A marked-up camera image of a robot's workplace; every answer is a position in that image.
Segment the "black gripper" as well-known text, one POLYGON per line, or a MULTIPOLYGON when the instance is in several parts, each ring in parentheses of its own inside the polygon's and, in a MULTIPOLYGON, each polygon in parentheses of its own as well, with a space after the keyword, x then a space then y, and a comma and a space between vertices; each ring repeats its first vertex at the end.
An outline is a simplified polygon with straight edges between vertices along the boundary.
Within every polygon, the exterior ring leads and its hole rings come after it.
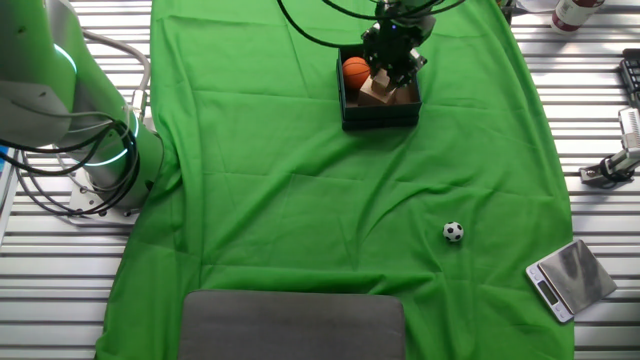
POLYGON ((363 57, 376 76, 384 66, 390 65, 390 78, 394 87, 410 84, 427 64, 417 47, 432 34, 434 16, 379 20, 362 34, 363 57))

